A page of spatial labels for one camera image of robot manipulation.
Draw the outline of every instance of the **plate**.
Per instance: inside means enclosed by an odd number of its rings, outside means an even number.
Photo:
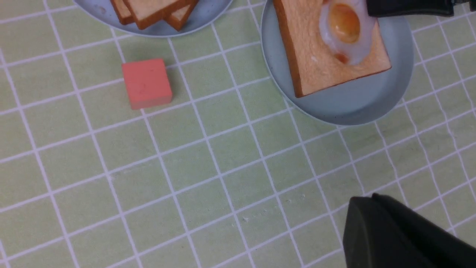
[[[263,55],[277,87],[301,111],[336,125],[373,122],[390,112],[402,99],[412,76],[413,39],[403,17],[378,19],[392,63],[388,71],[359,78],[297,98],[273,1],[268,0],[261,19]]]
[[[198,1],[187,24],[181,31],[175,30],[165,21],[159,21],[145,30],[139,30],[134,23],[122,25],[119,23],[110,0],[74,0],[74,2],[91,17],[118,30],[145,37],[167,38],[189,34],[206,27],[220,17],[233,0]]]

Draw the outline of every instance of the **pink eraser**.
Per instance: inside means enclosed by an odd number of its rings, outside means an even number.
[[[122,73],[133,110],[172,101],[172,90],[162,59],[124,63]]]

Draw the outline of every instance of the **toy fried egg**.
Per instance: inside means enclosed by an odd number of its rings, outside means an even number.
[[[324,0],[319,30],[339,61],[357,65],[370,53],[375,22],[367,13],[366,0]]]

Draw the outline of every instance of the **toy bread slice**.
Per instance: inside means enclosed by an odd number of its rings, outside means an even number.
[[[111,0],[111,4],[122,25],[128,25],[134,22],[134,18],[127,6],[124,4],[124,0]]]
[[[140,30],[164,19],[193,0],[124,0]]]
[[[166,16],[164,20],[174,29],[179,31],[182,29],[185,23],[187,23],[190,14],[197,4],[198,0],[193,0],[190,5],[173,12],[169,16]]]
[[[357,65],[339,61],[319,32],[322,0],[273,0],[296,97],[390,69],[378,22],[369,55]]]

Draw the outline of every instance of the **grid pattern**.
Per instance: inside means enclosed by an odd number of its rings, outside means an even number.
[[[70,1],[2,2],[0,268],[345,267],[348,199],[373,192],[476,245],[468,6],[408,17],[416,64],[404,99],[375,123],[338,128],[275,88],[263,7],[235,0],[210,27],[155,40]],[[120,64],[154,57],[174,100],[131,111]]]

